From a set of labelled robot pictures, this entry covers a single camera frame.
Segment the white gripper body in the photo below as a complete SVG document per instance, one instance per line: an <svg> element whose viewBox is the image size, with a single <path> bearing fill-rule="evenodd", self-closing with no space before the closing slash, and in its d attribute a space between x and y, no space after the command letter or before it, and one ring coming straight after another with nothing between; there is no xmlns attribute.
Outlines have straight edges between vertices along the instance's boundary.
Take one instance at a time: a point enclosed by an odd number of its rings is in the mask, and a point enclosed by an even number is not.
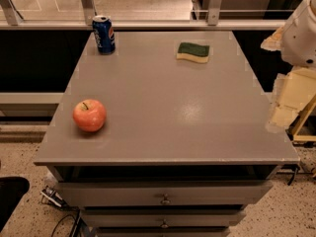
<svg viewBox="0 0 316 237"><path fill-rule="evenodd" d="M294 66L285 76L277 107L285 117L296 117L316 95L316 70Z"/></svg>

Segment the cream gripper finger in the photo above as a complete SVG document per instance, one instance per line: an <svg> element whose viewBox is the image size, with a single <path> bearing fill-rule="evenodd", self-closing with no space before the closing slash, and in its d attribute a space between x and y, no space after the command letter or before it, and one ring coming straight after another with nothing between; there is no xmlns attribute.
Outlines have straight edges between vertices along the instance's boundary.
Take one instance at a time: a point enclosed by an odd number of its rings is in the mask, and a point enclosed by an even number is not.
<svg viewBox="0 0 316 237"><path fill-rule="evenodd" d="M266 121L266 130L272 133L285 131L298 117L299 112L300 109L297 108L271 105Z"/></svg>
<svg viewBox="0 0 316 237"><path fill-rule="evenodd" d="M261 48L267 51L280 51L284 27L276 29L269 37L263 40Z"/></svg>

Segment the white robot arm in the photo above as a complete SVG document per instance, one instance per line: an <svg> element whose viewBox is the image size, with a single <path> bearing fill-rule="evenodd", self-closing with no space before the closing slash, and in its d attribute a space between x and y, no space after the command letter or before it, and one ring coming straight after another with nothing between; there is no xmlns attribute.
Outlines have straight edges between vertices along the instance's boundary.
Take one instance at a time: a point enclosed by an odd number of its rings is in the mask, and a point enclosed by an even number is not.
<svg viewBox="0 0 316 237"><path fill-rule="evenodd" d="M303 0L261 49L279 50L281 59L292 66L274 82L266 129L277 133L288 129L316 95L316 0Z"/></svg>

